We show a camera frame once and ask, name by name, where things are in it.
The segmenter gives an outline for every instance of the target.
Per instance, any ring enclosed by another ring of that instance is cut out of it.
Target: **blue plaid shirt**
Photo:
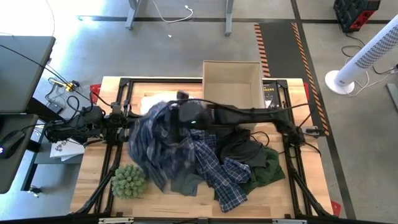
[[[218,195],[221,211],[228,212],[248,198],[238,184],[250,176],[248,165],[226,158],[218,161],[214,148],[215,135],[204,131],[180,128],[184,138],[180,142],[170,136],[170,110],[160,102],[134,123],[130,134],[129,155],[144,170],[156,186],[163,190],[167,179],[173,179],[179,170],[197,164],[199,175]]]

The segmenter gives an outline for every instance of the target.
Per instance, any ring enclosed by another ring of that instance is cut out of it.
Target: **tower fan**
[[[373,37],[340,71],[330,71],[325,76],[327,87],[341,95],[354,90],[354,81],[372,67],[383,55],[398,44],[398,15]]]

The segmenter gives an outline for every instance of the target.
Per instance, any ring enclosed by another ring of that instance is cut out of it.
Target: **open cardboard box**
[[[203,97],[239,109],[265,108],[260,63],[204,61]]]

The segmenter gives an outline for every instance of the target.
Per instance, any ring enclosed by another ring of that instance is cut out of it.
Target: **computer mouse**
[[[15,130],[0,140],[0,159],[8,159],[14,155],[24,137],[25,133],[23,131]]]

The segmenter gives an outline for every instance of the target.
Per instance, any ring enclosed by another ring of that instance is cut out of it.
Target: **clothing pile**
[[[206,181],[228,212],[256,187],[285,178],[278,152],[250,140],[249,130],[187,129],[176,116],[160,102],[131,127],[129,155],[160,190],[171,180],[172,191],[196,196],[197,185]]]

